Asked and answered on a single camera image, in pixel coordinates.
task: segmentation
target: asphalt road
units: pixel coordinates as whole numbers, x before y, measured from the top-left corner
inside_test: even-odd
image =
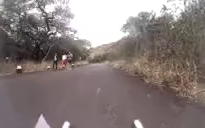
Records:
[[[51,128],[205,128],[204,108],[105,64],[0,77],[0,128],[34,128],[40,114]]]

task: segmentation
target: vegetation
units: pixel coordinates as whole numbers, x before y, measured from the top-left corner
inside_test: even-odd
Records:
[[[0,59],[6,56],[42,62],[55,52],[87,56],[90,42],[69,27],[74,17],[68,0],[0,0]]]
[[[160,15],[140,12],[129,17],[121,29],[128,36],[104,48],[103,55],[125,60],[118,67],[148,82],[196,97],[192,91],[205,75],[205,0],[182,4],[180,13],[163,6]]]

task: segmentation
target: sky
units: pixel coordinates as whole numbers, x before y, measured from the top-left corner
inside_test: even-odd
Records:
[[[125,34],[122,25],[129,16],[141,11],[160,12],[167,0],[70,0],[75,17],[71,26],[78,31],[78,37],[87,39],[92,46],[99,46],[119,40]]]

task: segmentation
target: pedestrian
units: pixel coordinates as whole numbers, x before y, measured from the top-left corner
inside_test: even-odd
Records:
[[[54,55],[54,60],[53,60],[53,69],[58,69],[58,56],[57,53]]]
[[[72,59],[73,59],[73,54],[71,52],[69,52],[69,54],[68,54],[68,62],[69,62],[69,64],[72,63]]]
[[[67,64],[67,55],[63,52],[62,55],[62,68],[65,68]]]

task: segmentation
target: group of people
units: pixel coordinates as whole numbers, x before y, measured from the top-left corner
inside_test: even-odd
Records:
[[[71,64],[73,60],[73,54],[71,52],[67,53],[62,53],[62,64],[61,68],[66,68],[67,64]],[[53,61],[53,69],[58,69],[58,55],[55,53],[54,55],[54,61]]]

